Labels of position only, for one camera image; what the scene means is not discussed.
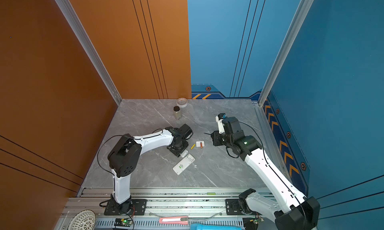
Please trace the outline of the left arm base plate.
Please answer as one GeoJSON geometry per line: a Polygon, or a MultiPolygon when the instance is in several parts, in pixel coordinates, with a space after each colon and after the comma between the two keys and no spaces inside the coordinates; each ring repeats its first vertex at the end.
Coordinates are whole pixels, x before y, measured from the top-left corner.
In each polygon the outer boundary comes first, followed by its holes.
{"type": "Polygon", "coordinates": [[[122,204],[118,204],[114,199],[107,201],[105,207],[105,216],[143,216],[147,207],[147,200],[145,199],[128,199],[122,204]]]}

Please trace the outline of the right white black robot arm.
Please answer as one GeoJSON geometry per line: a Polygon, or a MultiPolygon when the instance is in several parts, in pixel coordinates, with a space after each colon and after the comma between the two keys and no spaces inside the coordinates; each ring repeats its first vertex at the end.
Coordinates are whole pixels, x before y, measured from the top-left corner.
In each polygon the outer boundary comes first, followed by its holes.
{"type": "Polygon", "coordinates": [[[275,222],[279,230],[314,230],[317,227],[320,204],[298,190],[279,171],[264,150],[258,136],[245,135],[241,122],[220,113],[216,116],[218,129],[211,133],[215,146],[232,151],[230,157],[240,158],[261,178],[274,200],[248,189],[239,195],[240,211],[244,215],[260,214],[275,222]]]}

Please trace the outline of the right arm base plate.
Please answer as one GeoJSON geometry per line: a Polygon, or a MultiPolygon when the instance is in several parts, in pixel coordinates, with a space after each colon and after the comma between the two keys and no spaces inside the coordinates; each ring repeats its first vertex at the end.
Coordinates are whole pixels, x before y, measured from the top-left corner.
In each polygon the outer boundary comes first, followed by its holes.
{"type": "Polygon", "coordinates": [[[239,199],[226,199],[225,208],[226,208],[226,214],[228,216],[237,216],[237,215],[260,216],[261,215],[258,212],[252,212],[251,210],[246,210],[245,208],[243,208],[242,205],[240,204],[239,199]]]}

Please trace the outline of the white battery cover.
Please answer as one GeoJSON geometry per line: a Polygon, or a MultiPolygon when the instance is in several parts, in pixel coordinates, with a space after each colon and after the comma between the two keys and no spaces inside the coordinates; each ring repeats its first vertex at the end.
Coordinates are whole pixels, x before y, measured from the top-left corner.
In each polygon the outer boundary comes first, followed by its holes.
{"type": "Polygon", "coordinates": [[[200,147],[200,148],[205,147],[205,142],[204,141],[196,141],[196,147],[200,147]]]}

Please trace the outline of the white remote control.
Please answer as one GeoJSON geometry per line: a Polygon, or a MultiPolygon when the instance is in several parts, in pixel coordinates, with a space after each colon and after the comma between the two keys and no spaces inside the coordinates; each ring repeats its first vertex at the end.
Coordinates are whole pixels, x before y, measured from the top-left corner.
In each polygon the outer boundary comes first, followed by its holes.
{"type": "Polygon", "coordinates": [[[173,171],[179,176],[186,168],[188,168],[192,163],[194,163],[195,158],[188,154],[185,156],[177,165],[173,167],[173,171]]]}

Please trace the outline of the white remote with display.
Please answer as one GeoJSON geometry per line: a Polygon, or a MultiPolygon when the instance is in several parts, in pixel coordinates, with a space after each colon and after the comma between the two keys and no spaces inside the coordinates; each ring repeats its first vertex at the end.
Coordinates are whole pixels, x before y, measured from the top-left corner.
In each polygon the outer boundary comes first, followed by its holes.
{"type": "Polygon", "coordinates": [[[186,157],[187,155],[188,155],[188,150],[184,150],[182,153],[181,153],[181,155],[180,155],[180,157],[181,158],[184,158],[184,157],[186,157]]]}

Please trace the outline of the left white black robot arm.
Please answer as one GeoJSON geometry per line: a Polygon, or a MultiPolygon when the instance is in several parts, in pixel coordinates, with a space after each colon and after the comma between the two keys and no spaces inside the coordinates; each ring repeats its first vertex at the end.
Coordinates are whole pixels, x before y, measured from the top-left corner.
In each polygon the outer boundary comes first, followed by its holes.
{"type": "Polygon", "coordinates": [[[179,128],[166,127],[144,136],[121,136],[108,155],[109,165],[114,180],[112,202],[128,211],[132,207],[130,192],[131,174],[136,169],[140,156],[160,147],[166,147],[172,154],[179,157],[189,146],[188,140],[193,131],[184,124],[179,128]]]}

